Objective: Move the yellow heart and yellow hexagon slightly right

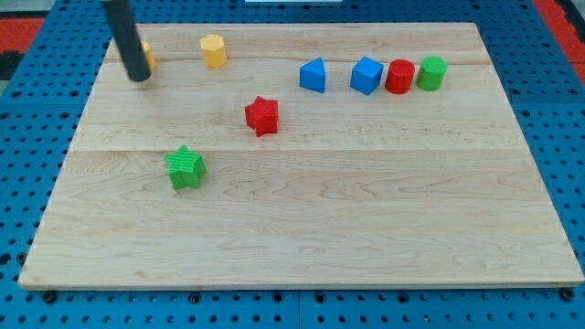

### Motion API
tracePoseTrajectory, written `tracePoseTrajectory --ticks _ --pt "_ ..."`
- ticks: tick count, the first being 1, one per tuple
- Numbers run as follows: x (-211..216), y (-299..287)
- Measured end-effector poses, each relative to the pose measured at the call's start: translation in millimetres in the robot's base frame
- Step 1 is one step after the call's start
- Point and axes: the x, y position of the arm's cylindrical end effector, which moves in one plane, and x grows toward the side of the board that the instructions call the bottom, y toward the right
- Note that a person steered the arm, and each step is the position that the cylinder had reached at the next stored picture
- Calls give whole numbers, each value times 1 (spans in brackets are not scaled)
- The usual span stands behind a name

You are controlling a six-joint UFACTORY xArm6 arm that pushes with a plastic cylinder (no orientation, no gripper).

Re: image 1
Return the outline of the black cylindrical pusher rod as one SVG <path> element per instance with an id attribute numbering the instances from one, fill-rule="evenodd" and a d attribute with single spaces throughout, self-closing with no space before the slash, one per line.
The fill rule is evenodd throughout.
<path id="1" fill-rule="evenodd" d="M 119 50 L 128 78 L 143 82 L 151 77 L 129 0 L 101 0 L 101 6 Z"/>

